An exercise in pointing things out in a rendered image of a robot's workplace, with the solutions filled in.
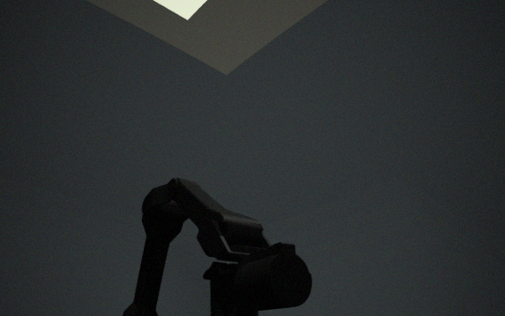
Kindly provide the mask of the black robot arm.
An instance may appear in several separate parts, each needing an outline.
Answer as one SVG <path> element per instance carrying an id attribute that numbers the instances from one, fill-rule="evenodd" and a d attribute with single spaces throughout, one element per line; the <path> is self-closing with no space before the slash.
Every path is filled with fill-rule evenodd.
<path id="1" fill-rule="evenodd" d="M 312 289 L 311 273 L 295 245 L 271 245 L 258 220 L 221 206 L 194 182 L 181 178 L 153 188 L 142 204 L 146 233 L 134 302 L 123 316 L 158 316 L 156 304 L 169 250 L 188 218 L 208 257 L 211 312 L 257 312 L 297 307 Z M 229 263 L 226 262 L 238 262 Z"/>

